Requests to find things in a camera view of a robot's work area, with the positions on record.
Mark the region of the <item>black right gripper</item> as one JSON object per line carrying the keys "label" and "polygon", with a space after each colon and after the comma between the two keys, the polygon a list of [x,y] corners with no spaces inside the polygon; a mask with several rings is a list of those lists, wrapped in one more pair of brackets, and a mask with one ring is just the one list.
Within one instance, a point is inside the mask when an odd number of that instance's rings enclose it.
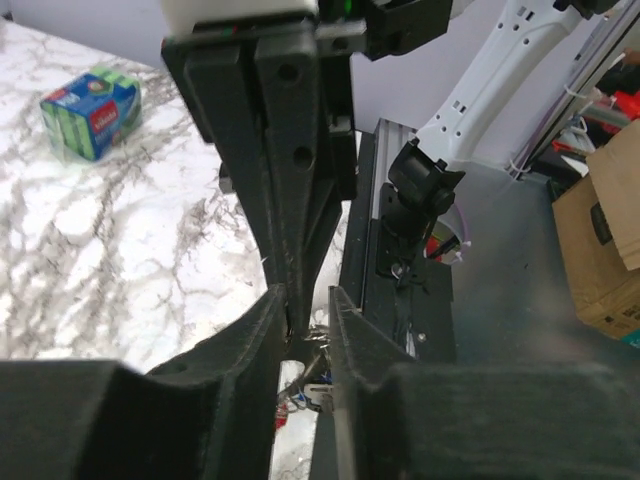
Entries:
{"label": "black right gripper", "polygon": [[448,29],[448,1],[317,1],[319,12],[202,22],[161,55],[204,140],[228,169],[269,285],[286,295],[285,334],[309,316],[303,247],[314,168],[356,195],[350,60],[407,54]]}

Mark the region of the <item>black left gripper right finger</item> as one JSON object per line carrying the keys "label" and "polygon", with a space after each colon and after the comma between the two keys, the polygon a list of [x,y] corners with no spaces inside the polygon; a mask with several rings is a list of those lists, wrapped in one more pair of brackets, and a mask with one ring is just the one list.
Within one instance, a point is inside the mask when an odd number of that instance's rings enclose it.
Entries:
{"label": "black left gripper right finger", "polygon": [[639,404],[594,364],[418,362],[329,291],[343,479],[635,479]]}

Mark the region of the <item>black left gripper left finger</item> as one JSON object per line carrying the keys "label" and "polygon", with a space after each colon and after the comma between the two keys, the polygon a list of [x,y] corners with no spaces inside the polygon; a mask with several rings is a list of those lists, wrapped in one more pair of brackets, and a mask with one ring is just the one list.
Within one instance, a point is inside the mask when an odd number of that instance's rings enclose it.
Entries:
{"label": "black left gripper left finger", "polygon": [[1,365],[5,479],[265,479],[285,292],[146,374],[111,360]]}

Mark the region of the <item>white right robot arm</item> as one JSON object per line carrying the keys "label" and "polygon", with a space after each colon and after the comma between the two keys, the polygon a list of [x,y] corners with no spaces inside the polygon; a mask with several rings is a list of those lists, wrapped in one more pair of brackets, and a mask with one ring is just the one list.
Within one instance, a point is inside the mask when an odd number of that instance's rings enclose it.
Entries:
{"label": "white right robot arm", "polygon": [[[273,345],[309,331],[313,290],[341,213],[357,195],[350,59],[407,54],[442,36],[449,1],[166,1],[162,57],[203,140],[214,145],[284,310]],[[453,341],[451,271],[427,256],[467,159],[536,66],[595,1],[512,1],[433,117],[374,168],[373,219],[355,298],[420,356]]]}

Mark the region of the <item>blue green sponge pack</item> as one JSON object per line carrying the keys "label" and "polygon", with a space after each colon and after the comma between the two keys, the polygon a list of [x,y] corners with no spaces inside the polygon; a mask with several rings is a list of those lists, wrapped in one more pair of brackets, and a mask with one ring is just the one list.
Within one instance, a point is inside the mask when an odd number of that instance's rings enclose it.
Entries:
{"label": "blue green sponge pack", "polygon": [[96,162],[141,124],[141,84],[98,65],[45,96],[40,110],[59,158]]}

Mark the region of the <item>brown cardboard box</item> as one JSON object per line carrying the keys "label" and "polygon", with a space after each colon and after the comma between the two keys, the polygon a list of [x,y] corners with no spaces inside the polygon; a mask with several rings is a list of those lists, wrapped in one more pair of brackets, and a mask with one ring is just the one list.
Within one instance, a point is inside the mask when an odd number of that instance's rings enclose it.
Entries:
{"label": "brown cardboard box", "polygon": [[553,203],[576,315],[639,346],[639,122],[587,158],[588,173]]}

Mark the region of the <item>aluminium frame rail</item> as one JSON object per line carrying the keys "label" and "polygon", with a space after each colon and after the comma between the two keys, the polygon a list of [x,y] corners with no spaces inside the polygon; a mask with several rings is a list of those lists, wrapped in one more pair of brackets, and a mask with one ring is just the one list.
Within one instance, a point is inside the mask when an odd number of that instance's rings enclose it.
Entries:
{"label": "aluminium frame rail", "polygon": [[445,160],[515,172],[587,95],[639,19],[636,1],[583,18],[550,1],[456,1],[447,32],[402,56],[352,61],[356,127],[420,131]]}

